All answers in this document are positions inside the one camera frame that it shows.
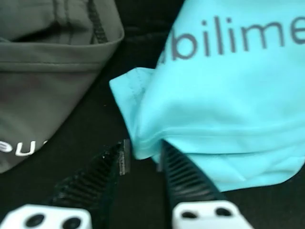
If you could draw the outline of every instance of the turquoise shirt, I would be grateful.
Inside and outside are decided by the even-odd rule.
[[[138,159],[165,139],[221,191],[284,182],[305,157],[305,1],[186,0],[156,68],[110,87]]]

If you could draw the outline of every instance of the seam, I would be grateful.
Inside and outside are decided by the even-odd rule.
[[[73,36],[73,27],[72,27],[72,24],[71,24],[71,20],[69,18],[69,0],[64,1],[64,10],[65,10],[66,22],[67,22],[67,25],[68,25],[68,31],[69,31],[68,44],[71,45],[72,36]]]
[[[60,40],[61,40],[61,27],[60,24],[58,22],[58,15],[57,15],[57,11],[58,11],[58,4],[56,2],[56,0],[52,0],[53,2],[53,15],[54,15],[54,20],[55,23],[58,24],[58,35],[57,35],[57,39],[56,39],[56,43],[59,44]]]
[[[15,9],[24,9],[24,8],[38,7],[38,6],[45,6],[45,5],[50,5],[50,3],[48,3],[48,2],[43,2],[43,3],[40,2],[40,3],[34,3],[34,4],[30,4],[30,5],[25,5],[25,6],[19,5],[17,7],[14,7],[13,9],[14,10]],[[10,8],[5,8],[5,7],[0,8],[0,11],[3,11],[3,10],[8,11],[8,10],[10,10]]]
[[[14,62],[14,61],[1,61],[0,63],[24,63],[24,64],[54,64],[54,65],[69,65],[69,64],[101,64],[100,62]]]

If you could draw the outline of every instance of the black plastic piece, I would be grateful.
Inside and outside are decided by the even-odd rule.
[[[77,217],[73,217],[67,219],[62,224],[62,229],[77,229],[81,225],[81,219]]]
[[[193,161],[166,141],[163,141],[160,160],[170,213],[181,202],[226,199]]]
[[[123,141],[96,156],[85,168],[59,183],[44,204],[86,209],[91,214],[93,229],[108,228],[122,150]]]
[[[25,226],[27,228],[35,228],[38,225],[40,225],[43,222],[43,220],[44,220],[44,215],[37,214],[28,218],[27,221],[25,222]]]

